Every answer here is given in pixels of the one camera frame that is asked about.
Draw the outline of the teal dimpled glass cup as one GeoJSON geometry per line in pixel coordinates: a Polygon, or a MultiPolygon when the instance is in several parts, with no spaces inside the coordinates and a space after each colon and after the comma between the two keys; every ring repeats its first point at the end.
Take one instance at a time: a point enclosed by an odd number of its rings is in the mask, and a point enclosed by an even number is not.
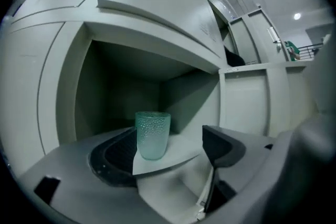
{"type": "Polygon", "coordinates": [[[166,152],[171,115],[165,112],[142,111],[135,114],[137,148],[143,159],[155,161],[166,152]]]}

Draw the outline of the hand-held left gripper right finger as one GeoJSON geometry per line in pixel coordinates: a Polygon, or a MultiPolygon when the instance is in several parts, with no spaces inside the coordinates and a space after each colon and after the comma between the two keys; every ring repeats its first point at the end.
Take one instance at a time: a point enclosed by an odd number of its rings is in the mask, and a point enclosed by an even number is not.
{"type": "Polygon", "coordinates": [[[205,213],[210,214],[252,180],[268,157],[275,139],[204,125],[202,140],[213,169],[205,202],[205,213]]]}

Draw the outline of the grey metal lockers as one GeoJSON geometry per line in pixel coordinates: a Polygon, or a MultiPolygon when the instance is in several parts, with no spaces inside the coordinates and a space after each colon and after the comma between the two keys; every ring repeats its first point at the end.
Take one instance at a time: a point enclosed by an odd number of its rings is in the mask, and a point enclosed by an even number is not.
{"type": "Polygon", "coordinates": [[[276,137],[317,112],[256,10],[219,27],[210,0],[25,0],[0,28],[0,137],[16,176],[57,148],[171,115],[153,173],[202,153],[202,126],[276,137]]]}

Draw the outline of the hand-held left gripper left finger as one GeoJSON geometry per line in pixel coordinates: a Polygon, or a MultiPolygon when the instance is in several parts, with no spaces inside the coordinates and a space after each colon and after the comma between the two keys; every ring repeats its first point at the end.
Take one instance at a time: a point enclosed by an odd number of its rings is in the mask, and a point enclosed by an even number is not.
{"type": "Polygon", "coordinates": [[[52,207],[127,207],[136,199],[135,128],[61,145],[20,176],[20,184],[52,207]]]}

